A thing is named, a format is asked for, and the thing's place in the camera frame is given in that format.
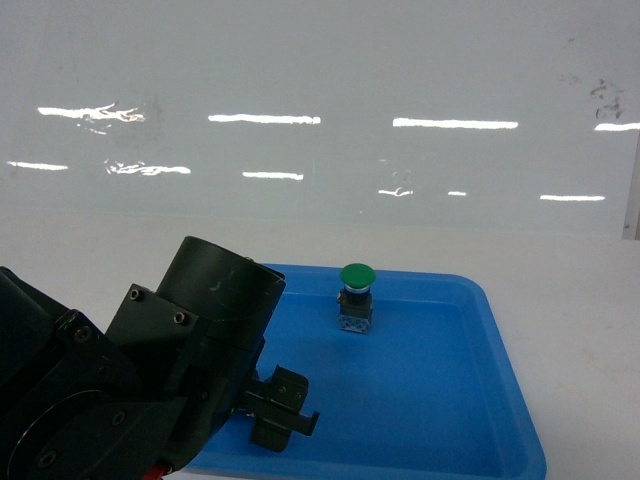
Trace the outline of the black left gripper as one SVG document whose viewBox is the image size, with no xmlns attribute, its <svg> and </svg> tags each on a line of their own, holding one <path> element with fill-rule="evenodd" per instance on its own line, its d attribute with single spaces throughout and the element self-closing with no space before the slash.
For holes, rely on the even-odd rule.
<svg viewBox="0 0 640 480">
<path fill-rule="evenodd" d="M 283 452 L 293 433 L 310 437 L 319 413 L 301 413 L 309 381 L 277 365 L 271 376 L 261 378 L 256 369 L 247 374 L 235 396 L 231 413 L 254 419 L 250 442 L 272 452 Z"/>
</svg>

